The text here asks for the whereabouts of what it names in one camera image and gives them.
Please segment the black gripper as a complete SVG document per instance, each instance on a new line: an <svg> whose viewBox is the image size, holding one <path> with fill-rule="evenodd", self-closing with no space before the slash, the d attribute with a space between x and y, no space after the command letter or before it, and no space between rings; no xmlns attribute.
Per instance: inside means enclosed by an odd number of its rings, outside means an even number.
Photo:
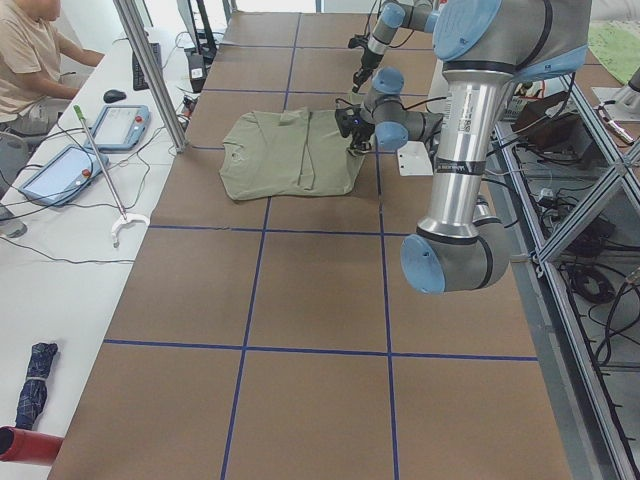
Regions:
<svg viewBox="0 0 640 480"><path fill-rule="evenodd" d="M361 56L360 70L353 75L352 92L358 93L360 87L371 77L371 72L375 71L381 62L381 55L371 51L369 48L363 50Z"/></svg>
<svg viewBox="0 0 640 480"><path fill-rule="evenodd" d="M375 125L360 117L353 117L350 120L351 127L351 146L349 147L352 156L366 155L372 152L371 137L375 132Z"/></svg>

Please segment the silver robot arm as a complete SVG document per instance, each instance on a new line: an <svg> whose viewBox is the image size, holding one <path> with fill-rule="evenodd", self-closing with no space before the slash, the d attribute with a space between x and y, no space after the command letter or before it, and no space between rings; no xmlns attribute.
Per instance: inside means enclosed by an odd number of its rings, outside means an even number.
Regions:
<svg viewBox="0 0 640 480"><path fill-rule="evenodd" d="M360 67L352 77L352 92L358 93L378 69L386 51L392 48L399 29L433 33L439 15L440 10L432 1L415 1L413 4L380 2L374 27L367 26L363 34L354 35L348 42L349 49L363 48Z"/></svg>
<svg viewBox="0 0 640 480"><path fill-rule="evenodd" d="M401 247L408 283L426 294L496 283L508 263L502 222L479 189L491 133L514 87L577 71L587 52L588 1L387 1L364 49L355 87L367 86L359 122L344 134L395 151L439 138L427 215ZM444 112L412 112L401 102L402 73L382 67L396 32L433 37L447 84Z"/></svg>

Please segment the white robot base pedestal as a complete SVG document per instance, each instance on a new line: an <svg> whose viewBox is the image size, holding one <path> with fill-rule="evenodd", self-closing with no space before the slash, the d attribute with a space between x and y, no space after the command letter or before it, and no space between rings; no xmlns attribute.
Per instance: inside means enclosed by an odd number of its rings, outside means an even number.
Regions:
<svg viewBox="0 0 640 480"><path fill-rule="evenodd" d="M409 141L396 152L399 174L403 177L434 174L432 156L422 142Z"/></svg>

